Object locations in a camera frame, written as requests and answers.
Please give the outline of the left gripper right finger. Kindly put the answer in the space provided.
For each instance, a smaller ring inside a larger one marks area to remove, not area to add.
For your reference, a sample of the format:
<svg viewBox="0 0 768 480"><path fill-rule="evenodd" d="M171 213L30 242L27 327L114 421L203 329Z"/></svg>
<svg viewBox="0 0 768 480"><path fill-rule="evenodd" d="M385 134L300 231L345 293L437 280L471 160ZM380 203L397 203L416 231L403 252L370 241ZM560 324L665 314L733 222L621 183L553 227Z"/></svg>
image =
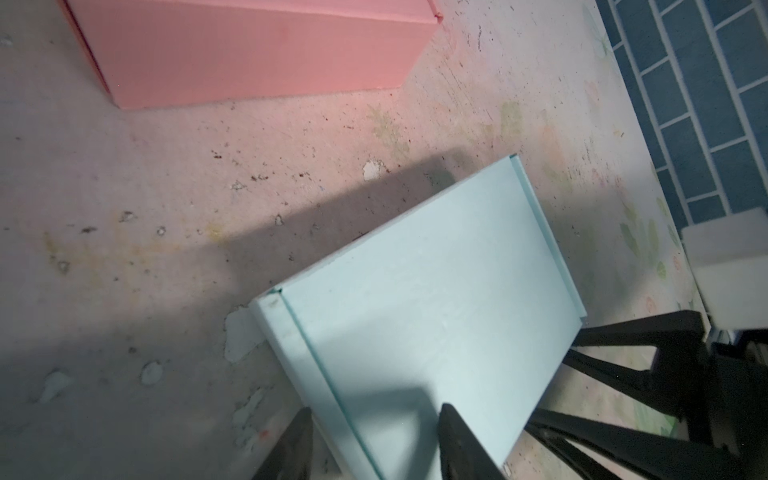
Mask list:
<svg viewBox="0 0 768 480"><path fill-rule="evenodd" d="M437 429L443 480L505 479L453 405L441 406Z"/></svg>

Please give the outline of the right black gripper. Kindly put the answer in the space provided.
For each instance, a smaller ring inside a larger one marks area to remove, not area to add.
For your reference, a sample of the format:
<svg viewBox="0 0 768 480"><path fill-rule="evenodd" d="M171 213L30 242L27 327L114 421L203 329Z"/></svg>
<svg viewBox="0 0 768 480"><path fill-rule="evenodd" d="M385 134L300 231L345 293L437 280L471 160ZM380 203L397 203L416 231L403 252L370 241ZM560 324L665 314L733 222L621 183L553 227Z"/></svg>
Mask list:
<svg viewBox="0 0 768 480"><path fill-rule="evenodd" d="M704 345L700 312L582 329L563 363L667 416L688 441L537 409L525 431L583 479L618 476L578 444L645 479L765 479L767 367Z"/></svg>

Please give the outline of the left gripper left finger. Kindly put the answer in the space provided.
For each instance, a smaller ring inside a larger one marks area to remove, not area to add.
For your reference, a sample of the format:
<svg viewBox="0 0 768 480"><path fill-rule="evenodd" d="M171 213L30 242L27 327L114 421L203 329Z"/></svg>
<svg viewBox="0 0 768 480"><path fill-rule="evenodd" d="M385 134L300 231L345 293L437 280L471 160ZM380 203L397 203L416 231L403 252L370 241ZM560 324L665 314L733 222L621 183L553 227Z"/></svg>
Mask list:
<svg viewBox="0 0 768 480"><path fill-rule="evenodd" d="M311 476L313 437L312 411L304 407L294 416L252 480L308 480Z"/></svg>

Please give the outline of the light blue paper box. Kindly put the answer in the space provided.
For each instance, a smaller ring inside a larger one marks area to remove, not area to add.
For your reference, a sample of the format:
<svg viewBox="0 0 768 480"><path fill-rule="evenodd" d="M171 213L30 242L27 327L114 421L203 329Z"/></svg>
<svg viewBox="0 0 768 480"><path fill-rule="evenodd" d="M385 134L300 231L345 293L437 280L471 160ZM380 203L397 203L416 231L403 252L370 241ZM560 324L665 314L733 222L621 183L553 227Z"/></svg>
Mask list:
<svg viewBox="0 0 768 480"><path fill-rule="evenodd" d="M516 155L273 287L250 310L355 479L438 478L444 404L501 466L586 315Z"/></svg>

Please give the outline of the pink paper box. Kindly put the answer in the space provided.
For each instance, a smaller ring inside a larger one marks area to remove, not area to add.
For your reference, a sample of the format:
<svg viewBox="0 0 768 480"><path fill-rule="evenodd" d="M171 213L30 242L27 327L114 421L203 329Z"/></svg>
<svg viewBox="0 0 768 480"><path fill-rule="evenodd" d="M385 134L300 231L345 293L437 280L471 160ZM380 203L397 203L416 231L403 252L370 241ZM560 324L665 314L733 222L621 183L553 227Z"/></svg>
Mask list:
<svg viewBox="0 0 768 480"><path fill-rule="evenodd" d="M121 109L401 86L437 31L433 1L65 1Z"/></svg>

